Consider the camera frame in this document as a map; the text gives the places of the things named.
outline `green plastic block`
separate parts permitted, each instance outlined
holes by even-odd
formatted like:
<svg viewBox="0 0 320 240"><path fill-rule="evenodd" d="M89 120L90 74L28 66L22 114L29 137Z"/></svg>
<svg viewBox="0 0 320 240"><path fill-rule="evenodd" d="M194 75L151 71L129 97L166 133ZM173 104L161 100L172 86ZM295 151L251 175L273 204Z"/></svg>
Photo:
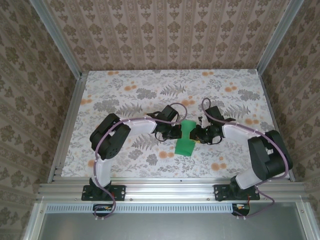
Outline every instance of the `green plastic block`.
<svg viewBox="0 0 320 240"><path fill-rule="evenodd" d="M179 154L182 156L190 157L196 142L190 140L190 132L196 128L196 122L191 120L184 120L181 122L181 131L182 131L182 138L176 141L175 145L175 154Z"/></svg>

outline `gray metal plate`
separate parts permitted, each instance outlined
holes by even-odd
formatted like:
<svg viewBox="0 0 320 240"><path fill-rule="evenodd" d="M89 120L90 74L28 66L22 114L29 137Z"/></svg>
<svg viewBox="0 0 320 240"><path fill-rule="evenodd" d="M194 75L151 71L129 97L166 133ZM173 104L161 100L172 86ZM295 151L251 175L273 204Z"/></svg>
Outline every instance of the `gray metal plate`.
<svg viewBox="0 0 320 240"><path fill-rule="evenodd" d="M264 204L251 204L252 210ZM46 214L40 240L305 240L295 203L236 219L230 213L117 213L95 220L90 213Z"/></svg>

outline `wire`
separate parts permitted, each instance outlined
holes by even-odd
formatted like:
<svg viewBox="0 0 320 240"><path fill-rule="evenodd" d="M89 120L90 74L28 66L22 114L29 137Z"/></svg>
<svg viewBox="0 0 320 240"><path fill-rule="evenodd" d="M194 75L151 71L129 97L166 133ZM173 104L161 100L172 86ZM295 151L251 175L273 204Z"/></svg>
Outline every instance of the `wire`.
<svg viewBox="0 0 320 240"><path fill-rule="evenodd" d="M205 107L204 107L204 102L205 102L205 100L208 100L208 101L209 101L209 106L211 106L211 101L210 101L209 98L205 97L205 98L202 100L202 103L201 103L202 111L204 112L204 114L205 114L208 118L210 118L210 119L212 119L212 120L214 120L214 121L216 121L216 122L218 122L218 123L222 123L222 124L226 124L226 125L233 125L233 126L236 126L236 127L239 127L239 128L245 129L245 130L248 130L248 131L250 131L250 132L252 132L252 133L254 133L254 134L260 135L261 137L265 138L272 146L274 146L274 148L278 151L278 153L280 154L280 156L281 156L282 159L283 159L283 163L284 163L284 166L285 166L285 171L284 171L284 174L283 174L283 175L277 176L277 177L273 177L273 178L271 178L271 179L283 179L283 178L285 178L285 177L288 175L288 173L289 173L289 165L288 165L286 156L285 156L285 154L281 151L281 149L279 148L279 146L278 146L274 141L272 141L268 136L266 136L264 133L262 133L262 132L260 132L260 131L258 131L258 130L254 130L254 129L252 129L252 128L250 128L250 127L247 127L247 126L245 126L245 125L242 125L242 124L240 124L240 123L234 123L234 122L232 122L232 121L223 121L223 120L219 120L219 119L217 119L217 118L214 118L214 117L210 116L210 115L206 112Z"/></svg>
<svg viewBox="0 0 320 240"><path fill-rule="evenodd" d="M214 117L210 116L210 115L206 112L206 110L205 110L205 106L204 106L205 100L208 100L208 101L209 101L209 108L211 107L211 101L210 101L209 98L205 97L204 99L202 99L202 102L201 102L202 111L204 112L204 114L205 114L208 118L210 118L210 119L212 119L212 120L214 120L214 121L216 121L216 122L218 122L218 123L222 123L222 124L226 124L226 125L233 125L233 126L236 126L236 127L239 127L239 128L245 129L245 130L248 130L248 131L250 131L250 132L253 132L254 134L257 134L257 135L262 136L262 137L265 138L272 146L274 146L274 148L278 151L278 153L279 153L280 156L282 157L282 160L283 160L283 163L284 163L284 166L285 166L285 171L284 171L284 174L283 174L283 175L278 176L278 177L272 177L271 179L282 179L282 178L285 178L285 177L288 175L289 165L288 165L286 156L285 156L285 154L281 151L280 147L279 147L274 141L272 141L268 136L266 136L265 134L263 134L262 132L260 132L260 131L258 131L258 130L254 130L254 129L250 128L250 127L247 127L247 126L242 125L242 124L239 124L239 123L223 121L223 120L219 120L219 119L217 119L217 118L214 118ZM266 195L265 193L261 192L261 191L258 189L258 187L257 187L258 185L261 185L261 184L263 184L263 183L265 183L265 182L266 182L266 180L265 180L265 181L262 181L262 182L260 182L260 183L258 183L258 184L256 184L254 187L255 187L255 189L258 191L258 193L260 193L262 196L265 196L266 198L270 199L270 200L272 201L272 203L269 204L268 206L264 207L263 209L261 209L261 210L255 212L255 213L249 215L249 216L243 216L241 213L239 213L239 212L237 212L237 211L234 211L236 214L240 215L241 218L251 218L251 217L254 217L254 216L256 216L256 215L264 212L265 210L267 210L267 209L268 209L269 207L271 207L273 204L275 204L275 200L274 200L272 197L270 197L270 196Z"/></svg>
<svg viewBox="0 0 320 240"><path fill-rule="evenodd" d="M211 145L215 145L215 144L219 144L219 143L221 143L222 142L222 137L220 136L220 140L218 141L218 142L214 142L214 143L206 143L206 144L208 144L209 146L211 146Z"/></svg>
<svg viewBox="0 0 320 240"><path fill-rule="evenodd" d="M101 144L103 143L103 141L106 139L106 137L120 124L122 123L126 123L126 122L132 122L132 121L141 121L141 120L146 120L146 121L152 121L152 122L160 122L160 123L164 123L164 124L179 124L181 123L183 120L185 120L187 118L187 115L188 115L188 110L186 108L185 105L183 105L182 103L180 102L174 102L172 104L170 104L170 106L172 105L181 105L184 110L185 110L185 115L183 116L182 119L178 120L178 121L164 121L164 120L159 120L159 119L154 119L152 117L136 117L136 118L128 118L128 119L123 119L121 121L118 121L116 124L114 124L112 127L110 127L110 129L103 135L103 137L100 139L99 143L97 144L96 146L96 149L94 151L94 155L95 155L95 161L94 161L94 164L93 164L93 177L94 177L94 180L95 180L95 183L96 185L102 189L106 194L108 194L110 196L110 198L112 199L112 202L113 202L113 208L111 210L111 212L104 217L105 218L108 218L112 215L112 213L116 210L116 200L114 198L114 196L112 196L112 194L104 189L103 186L101 186L101 184L99 183L98 181L98 178L97 178L97 162L99 160L99 155L98 155L98 151L99 151L99 148L101 146ZM94 216L96 219L98 219L98 216L97 216L97 208L95 209L94 211Z"/></svg>
<svg viewBox="0 0 320 240"><path fill-rule="evenodd" d="M105 205L97 205L97 206L95 206L95 208L94 208L94 212L93 212L93 215L95 216L95 219L97 220L98 219L98 216L97 216L97 210L98 209L102 209L102 208L106 208L106 206Z"/></svg>
<svg viewBox="0 0 320 240"><path fill-rule="evenodd" d="M248 216L244 216L240 212L233 210L234 213L239 215L238 217L243 218L243 219L252 218L252 217L257 216L258 214L264 212L265 210L270 208L273 204L275 204L276 201L272 197L270 197L267 194L265 194L262 191L260 191L257 186L255 186L255 189L258 191L259 194L261 194L262 196L270 199L272 202L269 205L267 205L266 207L262 208L261 210L256 211L255 213L252 213L252 214L250 214Z"/></svg>
<svg viewBox="0 0 320 240"><path fill-rule="evenodd" d="M154 137L155 137L155 139L157 139L159 142L165 142L165 141L167 141L167 139L168 139L168 138L166 138L166 139L160 140L159 138L157 138L157 133L156 133L156 132L154 133Z"/></svg>

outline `wall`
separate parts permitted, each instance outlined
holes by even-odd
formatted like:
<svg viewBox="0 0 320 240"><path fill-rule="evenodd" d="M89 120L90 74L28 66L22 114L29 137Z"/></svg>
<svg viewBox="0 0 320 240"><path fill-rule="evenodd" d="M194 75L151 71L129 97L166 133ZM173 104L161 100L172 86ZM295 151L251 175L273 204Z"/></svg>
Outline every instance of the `wall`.
<svg viewBox="0 0 320 240"><path fill-rule="evenodd" d="M75 79L36 11L0 1L0 239L19 239L47 181Z"/></svg>
<svg viewBox="0 0 320 240"><path fill-rule="evenodd" d="M305 0L262 78L320 222L320 1Z"/></svg>
<svg viewBox="0 0 320 240"><path fill-rule="evenodd" d="M82 71L254 69L289 0L45 0Z"/></svg>

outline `table surface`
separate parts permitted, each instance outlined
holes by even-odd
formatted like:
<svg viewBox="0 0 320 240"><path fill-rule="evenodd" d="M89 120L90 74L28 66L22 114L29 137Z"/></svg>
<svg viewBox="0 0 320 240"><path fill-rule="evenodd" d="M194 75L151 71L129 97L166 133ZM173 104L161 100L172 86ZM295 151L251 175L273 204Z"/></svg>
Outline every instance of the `table surface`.
<svg viewBox="0 0 320 240"><path fill-rule="evenodd" d="M142 117L180 102L187 107L187 119L197 122L204 97L225 118L264 132L274 129L255 69L89 72L62 176L92 176L95 156L89 137L108 114ZM184 114L181 106L175 109ZM196 143L192 156L174 154L176 141L159 142L153 134L130 136L113 158L112 177L230 178L251 166L249 149L233 140Z"/></svg>

